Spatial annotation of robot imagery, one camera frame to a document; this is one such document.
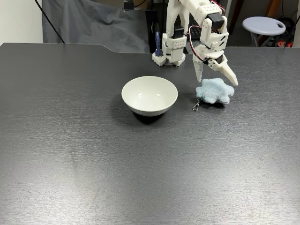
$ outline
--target plush toy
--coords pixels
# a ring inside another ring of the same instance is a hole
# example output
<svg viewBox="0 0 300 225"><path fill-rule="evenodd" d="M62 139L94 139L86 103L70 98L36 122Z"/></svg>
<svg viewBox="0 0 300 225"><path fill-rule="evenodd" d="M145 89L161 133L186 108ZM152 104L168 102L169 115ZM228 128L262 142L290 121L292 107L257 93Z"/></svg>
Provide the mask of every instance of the plush toy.
<svg viewBox="0 0 300 225"><path fill-rule="evenodd" d="M210 104L228 104L233 94L233 87L225 84L221 78L204 79L196 88L196 98Z"/></svg>

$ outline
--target white stool seat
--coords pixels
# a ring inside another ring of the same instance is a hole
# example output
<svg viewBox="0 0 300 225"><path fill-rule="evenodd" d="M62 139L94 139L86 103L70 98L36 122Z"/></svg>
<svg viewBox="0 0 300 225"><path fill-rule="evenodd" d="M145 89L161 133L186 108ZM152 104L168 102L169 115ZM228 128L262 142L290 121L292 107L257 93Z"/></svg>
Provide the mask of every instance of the white stool seat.
<svg viewBox="0 0 300 225"><path fill-rule="evenodd" d="M280 35L285 32L285 25L282 22L263 16L245 19L243 27L252 33L267 36Z"/></svg>

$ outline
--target ceramic bowl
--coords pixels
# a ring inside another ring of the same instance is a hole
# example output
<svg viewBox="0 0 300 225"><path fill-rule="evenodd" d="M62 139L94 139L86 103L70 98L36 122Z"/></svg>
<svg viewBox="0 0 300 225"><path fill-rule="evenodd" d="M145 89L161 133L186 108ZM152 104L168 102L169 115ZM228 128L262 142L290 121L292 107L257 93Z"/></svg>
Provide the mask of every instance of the ceramic bowl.
<svg viewBox="0 0 300 225"><path fill-rule="evenodd" d="M175 103L178 91L170 81L157 76L142 76L129 81L122 90L128 107L142 116L158 116Z"/></svg>

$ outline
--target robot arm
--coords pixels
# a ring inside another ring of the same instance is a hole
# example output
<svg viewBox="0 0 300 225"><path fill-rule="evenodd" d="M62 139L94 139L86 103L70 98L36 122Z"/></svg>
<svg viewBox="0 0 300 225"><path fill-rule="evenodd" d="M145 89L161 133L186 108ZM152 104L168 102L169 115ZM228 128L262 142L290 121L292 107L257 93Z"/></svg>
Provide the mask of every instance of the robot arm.
<svg viewBox="0 0 300 225"><path fill-rule="evenodd" d="M180 0L180 2L202 27L200 36L202 44L195 48L198 57L193 56L197 80L201 81L203 64L208 64L211 69L220 71L233 85L237 86L237 78L227 65L227 58L223 51L229 34L227 18L220 14L222 10L209 0Z"/></svg>
<svg viewBox="0 0 300 225"><path fill-rule="evenodd" d="M227 18L222 16L222 10L210 0L169 0L167 10L166 34L163 34L162 49L164 56L152 56L153 60L162 66L168 59L176 66L185 60L183 48L188 33L189 13L192 14L202 28L200 41L202 44L194 49L193 62L198 82L201 81L203 65L207 64L214 71L220 71L235 86L238 85L234 72L227 65L224 51L227 39ZM180 16L181 30L174 28L177 16Z"/></svg>

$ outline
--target keychain clip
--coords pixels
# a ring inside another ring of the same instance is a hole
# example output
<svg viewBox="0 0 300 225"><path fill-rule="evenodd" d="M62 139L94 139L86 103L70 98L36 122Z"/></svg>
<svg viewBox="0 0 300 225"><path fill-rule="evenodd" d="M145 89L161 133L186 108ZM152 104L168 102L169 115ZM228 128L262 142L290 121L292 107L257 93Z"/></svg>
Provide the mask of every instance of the keychain clip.
<svg viewBox="0 0 300 225"><path fill-rule="evenodd" d="M197 104L193 107L193 111L196 112L198 111L199 105L200 105L200 101L204 99L204 95L202 94L196 94L196 98L198 99Z"/></svg>

